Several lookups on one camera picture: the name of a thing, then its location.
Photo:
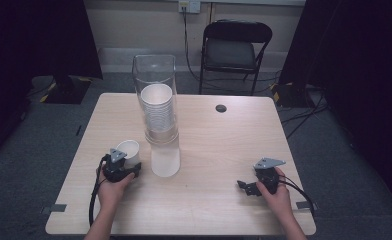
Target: black backdrop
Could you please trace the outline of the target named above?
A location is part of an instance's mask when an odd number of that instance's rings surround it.
[[[392,1],[307,0],[279,83],[288,82],[325,87],[392,192]]]
[[[0,144],[32,78],[56,72],[102,79],[83,1],[0,1]]]

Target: human hand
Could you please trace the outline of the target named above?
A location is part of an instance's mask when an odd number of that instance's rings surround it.
[[[99,196],[100,207],[116,207],[121,201],[125,188],[134,179],[134,173],[130,173],[119,182],[112,183],[106,180],[103,171],[100,171],[99,175],[99,191],[97,195]]]
[[[284,176],[283,171],[276,167],[278,175]],[[261,192],[271,211],[276,215],[276,217],[282,221],[289,217],[293,217],[292,207],[290,205],[290,194],[289,190],[286,188],[284,183],[279,183],[277,186],[277,192],[271,194],[264,184],[260,181],[256,182],[258,190]]]

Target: gray carpet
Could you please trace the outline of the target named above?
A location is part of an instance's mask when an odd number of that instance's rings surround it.
[[[263,73],[260,79],[274,77],[274,73]],[[35,78],[31,92],[50,81],[51,77]],[[257,89],[264,90],[272,82],[261,81]],[[179,94],[197,94],[198,82],[189,73],[177,73],[176,83]],[[251,85],[248,80],[211,83],[248,90]],[[82,239],[48,235],[48,215],[40,211],[56,201],[97,99],[104,92],[134,92],[131,75],[104,74],[104,80],[90,85],[81,105],[42,104],[39,99],[44,92],[30,97],[32,103],[25,120],[0,149],[0,239]],[[321,92],[310,92],[317,102]],[[205,90],[204,94],[248,95],[218,90]],[[256,95],[266,97],[271,93],[260,91]],[[307,109],[277,110],[286,120]],[[284,123],[286,134],[302,120]],[[289,138],[289,146],[304,189],[320,207],[315,217],[317,232],[309,239],[392,239],[392,195],[363,157],[350,147],[345,129],[329,110],[310,117]]]

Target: black device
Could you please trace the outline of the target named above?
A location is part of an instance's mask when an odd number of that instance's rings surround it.
[[[262,184],[267,188],[268,192],[271,194],[275,194],[277,192],[277,187],[279,183],[286,184],[291,186],[296,191],[298,191],[304,198],[307,200],[309,204],[309,208],[311,210],[312,216],[314,216],[314,210],[317,209],[316,205],[312,202],[311,198],[302,190],[300,189],[292,180],[287,178],[286,176],[281,176],[277,173],[275,166],[285,164],[286,162],[275,160],[271,158],[262,158],[258,161],[253,168],[255,169],[255,175]],[[280,177],[288,179],[291,183],[286,181],[280,180]],[[237,180],[237,184],[243,190],[245,190],[246,195],[248,196],[262,196],[261,192],[259,191],[256,183],[245,183],[242,181]]]
[[[94,210],[94,202],[96,200],[97,192],[99,191],[100,184],[102,184],[105,180],[109,182],[119,182],[125,177],[127,177],[130,173],[135,174],[135,178],[139,176],[140,169],[142,168],[142,163],[138,163],[131,168],[126,168],[126,153],[121,152],[117,149],[111,148],[110,154],[106,154],[99,163],[99,167],[96,171],[96,182],[94,184],[93,192],[91,194],[90,206],[89,206],[89,223],[90,226],[93,224],[93,210]],[[106,179],[99,182],[100,171],[103,170],[103,174]]]
[[[126,153],[116,149],[111,149],[111,154],[106,154],[106,164],[103,166],[103,174],[109,182],[119,182],[128,174],[134,172],[135,177],[139,176],[141,163],[136,164],[132,168],[125,168]]]
[[[267,169],[255,169],[256,177],[260,182],[264,184],[264,186],[268,189],[268,192],[271,194],[275,194],[277,192],[277,186],[279,183],[279,175],[274,167]],[[242,181],[237,181],[239,187],[244,189],[246,195],[256,195],[261,196],[261,192],[256,187],[255,183],[246,184]]]

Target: chair backrest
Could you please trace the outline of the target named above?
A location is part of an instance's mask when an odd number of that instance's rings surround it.
[[[209,24],[203,32],[204,41],[215,38],[227,41],[268,43],[273,36],[264,23],[240,20],[218,20]]]

